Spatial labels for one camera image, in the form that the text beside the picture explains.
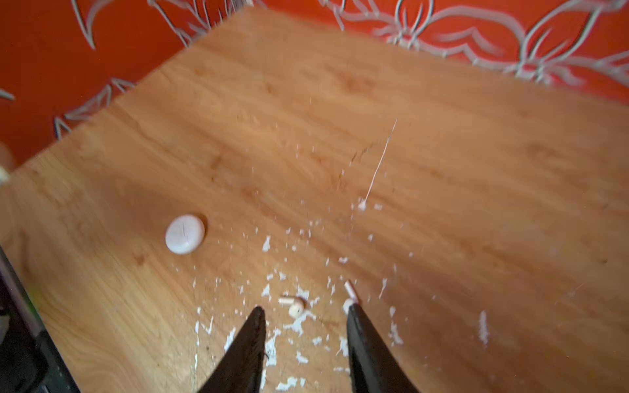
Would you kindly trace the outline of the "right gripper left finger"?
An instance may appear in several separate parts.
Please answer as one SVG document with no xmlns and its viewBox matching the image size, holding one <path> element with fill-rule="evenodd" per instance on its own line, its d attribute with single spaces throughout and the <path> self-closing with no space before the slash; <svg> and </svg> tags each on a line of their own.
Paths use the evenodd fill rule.
<svg viewBox="0 0 629 393">
<path fill-rule="evenodd" d="M 260 392 L 265 337 L 265 311 L 257 306 L 198 392 Z"/>
</svg>

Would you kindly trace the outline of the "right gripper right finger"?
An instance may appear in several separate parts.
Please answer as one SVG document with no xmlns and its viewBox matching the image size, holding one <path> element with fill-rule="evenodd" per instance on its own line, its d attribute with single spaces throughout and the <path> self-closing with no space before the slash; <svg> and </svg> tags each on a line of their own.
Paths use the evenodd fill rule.
<svg viewBox="0 0 629 393">
<path fill-rule="evenodd" d="M 353 392 L 419 392 L 359 304 L 348 309 L 347 340 Z"/>
</svg>

